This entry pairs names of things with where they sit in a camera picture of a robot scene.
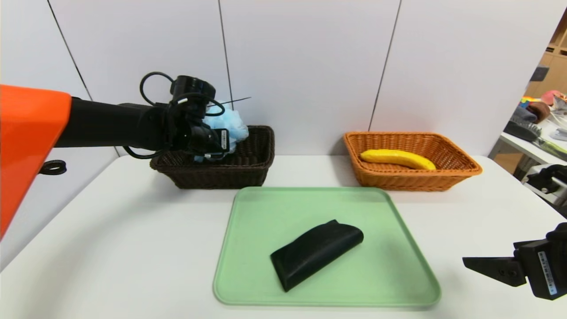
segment white label sticker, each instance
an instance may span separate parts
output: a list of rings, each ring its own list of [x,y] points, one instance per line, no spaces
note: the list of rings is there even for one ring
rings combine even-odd
[[[555,295],[557,293],[557,288],[555,287],[555,281],[551,275],[551,268],[549,262],[547,261],[547,255],[544,251],[538,252],[539,262],[541,263],[541,269],[543,269],[543,274],[545,280],[547,281],[547,289],[549,289],[550,295]]]
[[[222,149],[227,149],[227,147],[226,147],[226,130],[222,130],[222,132],[221,132],[221,146],[222,146]]]

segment banana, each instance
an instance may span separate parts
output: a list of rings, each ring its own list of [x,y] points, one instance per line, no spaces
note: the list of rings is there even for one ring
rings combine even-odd
[[[369,149],[360,158],[370,163],[387,163],[408,166],[416,170],[435,170],[435,164],[427,158],[403,150]]]

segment green tray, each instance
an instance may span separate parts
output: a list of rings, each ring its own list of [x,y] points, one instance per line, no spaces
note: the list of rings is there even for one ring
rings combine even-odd
[[[284,292],[272,252],[333,219],[360,228],[364,241]],[[362,187],[240,190],[213,286],[229,305],[423,307],[441,297],[390,197]]]

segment orange wicker basket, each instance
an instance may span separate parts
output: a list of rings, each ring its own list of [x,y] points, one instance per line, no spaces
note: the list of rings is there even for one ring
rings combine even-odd
[[[453,185],[479,175],[483,169],[474,159],[435,133],[349,132],[344,141],[360,185],[385,190],[445,191]],[[413,170],[395,164],[368,163],[360,154],[369,149],[398,149],[431,160],[436,170]]]

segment wicker basket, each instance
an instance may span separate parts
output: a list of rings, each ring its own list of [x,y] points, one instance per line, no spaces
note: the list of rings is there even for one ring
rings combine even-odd
[[[218,162],[194,163],[183,152],[168,152],[150,162],[179,188],[238,189],[262,186],[274,160],[274,131],[268,126],[249,126],[250,135],[236,151]]]
[[[435,133],[350,132],[344,140],[360,185],[405,191],[444,191],[483,172],[448,138]],[[424,156],[436,170],[413,170],[401,165],[368,163],[360,154],[369,149],[398,149]]]

